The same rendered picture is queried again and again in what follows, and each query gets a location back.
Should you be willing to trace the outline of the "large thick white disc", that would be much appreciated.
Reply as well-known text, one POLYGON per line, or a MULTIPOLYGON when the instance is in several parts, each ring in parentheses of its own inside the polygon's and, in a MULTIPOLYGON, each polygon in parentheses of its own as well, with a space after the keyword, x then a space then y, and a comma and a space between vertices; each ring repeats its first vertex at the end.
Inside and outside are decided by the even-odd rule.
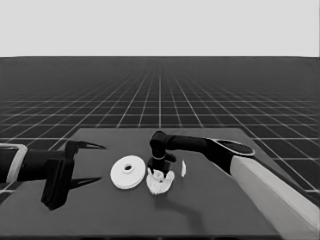
POLYGON ((131 189, 141 183, 146 164, 139 156, 127 155, 117 160, 110 171, 112 183, 119 189, 131 189))

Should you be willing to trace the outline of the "white round carrier with pins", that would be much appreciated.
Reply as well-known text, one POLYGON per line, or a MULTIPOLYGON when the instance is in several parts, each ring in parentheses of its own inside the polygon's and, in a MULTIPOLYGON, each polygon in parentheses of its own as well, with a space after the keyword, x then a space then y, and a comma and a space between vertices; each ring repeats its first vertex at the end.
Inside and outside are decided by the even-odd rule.
POLYGON ((154 179, 154 177, 148 176, 148 174, 147 174, 147 177, 146 177, 146 183, 147 183, 148 189, 149 189, 149 186, 154 182, 158 182, 158 183, 161 184, 161 193, 160 194, 166 193, 170 189, 173 181, 167 181, 166 177, 165 177, 163 182, 158 182, 158 181, 156 181, 154 179))

